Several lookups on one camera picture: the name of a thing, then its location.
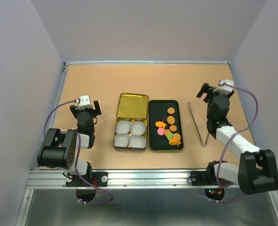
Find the metal tongs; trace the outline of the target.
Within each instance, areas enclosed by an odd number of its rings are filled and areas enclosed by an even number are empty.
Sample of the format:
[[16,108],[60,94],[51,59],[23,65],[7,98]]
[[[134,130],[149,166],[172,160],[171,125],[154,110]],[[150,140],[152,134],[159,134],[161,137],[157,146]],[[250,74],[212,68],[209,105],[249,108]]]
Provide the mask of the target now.
[[205,138],[205,141],[203,141],[202,136],[201,136],[200,131],[199,131],[199,128],[198,128],[198,126],[197,126],[196,120],[195,120],[195,118],[194,118],[194,115],[193,115],[193,112],[192,112],[192,108],[191,108],[191,104],[190,104],[189,101],[188,101],[188,110],[189,110],[189,114],[190,114],[191,120],[192,120],[192,122],[193,122],[193,125],[194,125],[194,127],[195,127],[195,131],[196,131],[196,133],[197,133],[197,137],[198,137],[198,140],[199,140],[199,142],[200,142],[200,145],[201,145],[202,147],[205,147],[205,146],[208,144],[209,137],[210,137],[210,133],[207,133],[207,136],[206,136],[206,138]]

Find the gold tin lid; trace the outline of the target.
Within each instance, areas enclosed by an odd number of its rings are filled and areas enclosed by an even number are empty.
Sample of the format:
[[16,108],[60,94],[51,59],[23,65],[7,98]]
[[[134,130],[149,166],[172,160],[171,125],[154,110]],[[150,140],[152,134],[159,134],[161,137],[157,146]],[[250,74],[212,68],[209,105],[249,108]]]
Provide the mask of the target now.
[[146,119],[148,116],[148,95],[121,93],[117,118]]

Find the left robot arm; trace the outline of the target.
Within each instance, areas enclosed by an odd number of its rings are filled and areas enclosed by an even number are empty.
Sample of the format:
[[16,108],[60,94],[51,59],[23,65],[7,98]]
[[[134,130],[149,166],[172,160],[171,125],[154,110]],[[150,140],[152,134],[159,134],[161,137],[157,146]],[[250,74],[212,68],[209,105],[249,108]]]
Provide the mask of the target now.
[[[55,128],[47,129],[52,114],[59,107],[67,104],[70,104],[70,111],[77,120],[77,128],[65,132]],[[79,154],[80,149],[93,147],[95,124],[99,115],[101,115],[99,102],[97,100],[91,102],[89,96],[82,96],[56,106],[48,115],[44,125],[44,140],[37,155],[38,165],[62,170],[71,179],[76,175],[78,182],[84,186],[93,183],[91,164],[81,161]]]

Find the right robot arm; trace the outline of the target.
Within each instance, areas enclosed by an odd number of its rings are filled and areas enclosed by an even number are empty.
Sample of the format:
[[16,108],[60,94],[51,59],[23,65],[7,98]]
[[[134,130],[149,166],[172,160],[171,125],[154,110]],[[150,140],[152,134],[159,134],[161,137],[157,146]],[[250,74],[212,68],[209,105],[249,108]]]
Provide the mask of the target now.
[[225,145],[220,159],[211,162],[205,172],[206,181],[220,188],[239,185],[245,195],[276,191],[278,169],[274,153],[247,141],[227,119],[229,99],[235,90],[240,89],[233,81],[221,80],[217,88],[204,83],[197,94],[197,98],[206,95],[208,133]]

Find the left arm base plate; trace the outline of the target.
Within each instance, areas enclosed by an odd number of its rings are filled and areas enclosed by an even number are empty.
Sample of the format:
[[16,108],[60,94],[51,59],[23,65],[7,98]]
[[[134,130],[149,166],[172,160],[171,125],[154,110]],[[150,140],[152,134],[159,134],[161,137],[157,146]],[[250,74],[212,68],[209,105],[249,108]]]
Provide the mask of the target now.
[[[89,185],[85,183],[78,175],[72,175],[70,173],[63,173],[66,181],[66,187],[88,187]],[[91,176],[82,176],[87,182],[97,187],[107,187],[108,183],[108,173],[105,171],[93,171]]]

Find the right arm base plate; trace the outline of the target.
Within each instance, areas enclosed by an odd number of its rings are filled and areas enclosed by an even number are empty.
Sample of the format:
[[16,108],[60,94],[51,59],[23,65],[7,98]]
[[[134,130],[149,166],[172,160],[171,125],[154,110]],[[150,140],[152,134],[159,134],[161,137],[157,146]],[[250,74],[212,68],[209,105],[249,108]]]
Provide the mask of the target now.
[[189,178],[193,186],[218,186],[215,172],[194,170]]

